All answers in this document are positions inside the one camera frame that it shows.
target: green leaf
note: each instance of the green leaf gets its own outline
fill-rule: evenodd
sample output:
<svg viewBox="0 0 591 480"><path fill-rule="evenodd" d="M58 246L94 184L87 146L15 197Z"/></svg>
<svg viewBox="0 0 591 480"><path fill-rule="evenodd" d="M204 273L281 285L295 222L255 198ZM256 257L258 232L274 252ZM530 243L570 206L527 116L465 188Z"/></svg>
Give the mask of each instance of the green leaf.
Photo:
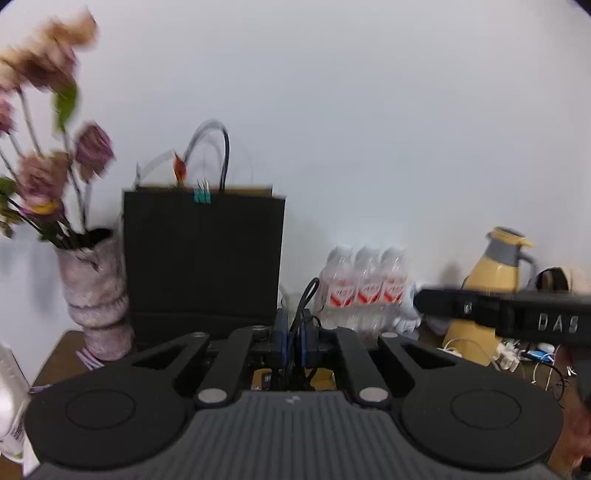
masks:
<svg viewBox="0 0 591 480"><path fill-rule="evenodd" d="M4 236L7 236L8 238L12 238L12 228L10 227L10 225L5 223L2 226L2 233L4 234Z"/></svg>
<svg viewBox="0 0 591 480"><path fill-rule="evenodd" d="M22 217L16 210L11 210L10 208L3 209L2 215L6 223L22 223Z"/></svg>
<svg viewBox="0 0 591 480"><path fill-rule="evenodd" d="M0 194L10 197L17 189L17 184L13 179L0 177Z"/></svg>
<svg viewBox="0 0 591 480"><path fill-rule="evenodd" d="M61 237L64 233L56 221L38 223L37 226L41 230L41 238L39 240L49 241L52 244L58 240L58 235Z"/></svg>
<svg viewBox="0 0 591 480"><path fill-rule="evenodd" d="M78 85L76 82L63 87L53 94L53 108L55 110L54 124L56 130L66 131L66 124L76 109Z"/></svg>

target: gray ribbed panel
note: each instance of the gray ribbed panel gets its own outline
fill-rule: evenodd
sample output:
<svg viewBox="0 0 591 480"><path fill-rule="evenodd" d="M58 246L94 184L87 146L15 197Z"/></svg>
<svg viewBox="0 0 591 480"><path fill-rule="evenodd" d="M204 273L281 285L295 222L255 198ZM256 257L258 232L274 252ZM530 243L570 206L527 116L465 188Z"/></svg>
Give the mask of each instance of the gray ribbed panel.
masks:
<svg viewBox="0 0 591 480"><path fill-rule="evenodd" d="M244 392L197 413L165 452L133 467L75 472L42 465L30 480L462 480L557 479L541 465L474 473L415 450L382 411L341 392Z"/></svg>

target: pink textured vase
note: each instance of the pink textured vase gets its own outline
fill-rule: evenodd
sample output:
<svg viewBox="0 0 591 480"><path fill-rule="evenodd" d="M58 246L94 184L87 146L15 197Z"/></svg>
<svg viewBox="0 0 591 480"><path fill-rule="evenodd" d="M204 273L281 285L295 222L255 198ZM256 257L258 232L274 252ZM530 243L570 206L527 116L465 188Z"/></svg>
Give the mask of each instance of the pink textured vase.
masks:
<svg viewBox="0 0 591 480"><path fill-rule="evenodd" d="M129 352L132 339L129 326L100 331L118 323L128 308L121 246L110 230L97 229L88 237L91 248L80 237L81 248L57 250L64 298L70 317L84 329L88 350L114 360Z"/></svg>

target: bag handle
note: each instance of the bag handle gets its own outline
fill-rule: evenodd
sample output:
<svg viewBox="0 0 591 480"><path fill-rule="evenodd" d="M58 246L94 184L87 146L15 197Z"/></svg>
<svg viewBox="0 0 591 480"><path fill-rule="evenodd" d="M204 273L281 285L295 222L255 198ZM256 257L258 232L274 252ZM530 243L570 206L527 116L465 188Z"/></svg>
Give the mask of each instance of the bag handle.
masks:
<svg viewBox="0 0 591 480"><path fill-rule="evenodd" d="M223 193L226 190L226 175L228 175L228 160L230 157L230 139L228 137L228 130L226 129L226 127L224 126L223 123L221 123L219 120L208 120L208 121L202 123L201 125L199 125L199 127L197 127L197 129L195 130L195 133L191 137L191 141L189 142L189 146L185 150L183 158L179 158L179 160L182 163L184 163L185 168L186 168L186 166L189 163L189 158L191 156L191 153L195 149L195 146L197 145L197 143L199 143L199 141L201 141L203 139L203 137L205 137L205 134L207 134L211 130L219 130L223 134L223 139L224 139L225 152L224 152L224 159L223 159L223 164L222 164L222 172L220 174L220 185L219 185L219 191L221 193ZM139 186L139 183L142 178L144 178L146 175L150 174L150 172L152 172L153 169L155 169L160 164L164 163L165 161L170 161L171 158L173 159L173 161L176 160L176 158L177 158L174 150L168 150L166 153L163 153L162 155L159 155L158 157L153 158L143 168L140 168L139 164L137 164L135 167L134 190Z"/></svg>

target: metal bolt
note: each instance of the metal bolt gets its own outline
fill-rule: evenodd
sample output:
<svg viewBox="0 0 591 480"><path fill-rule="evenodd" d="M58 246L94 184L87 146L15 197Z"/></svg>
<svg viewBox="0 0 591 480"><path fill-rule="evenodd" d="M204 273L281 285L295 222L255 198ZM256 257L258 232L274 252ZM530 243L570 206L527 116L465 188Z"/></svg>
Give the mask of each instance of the metal bolt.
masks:
<svg viewBox="0 0 591 480"><path fill-rule="evenodd" d="M226 400L228 394L221 388L206 388L201 390L197 398L203 403L220 403Z"/></svg>
<svg viewBox="0 0 591 480"><path fill-rule="evenodd" d="M359 398L372 403L379 403L388 398L388 392L379 387L365 387L359 392Z"/></svg>

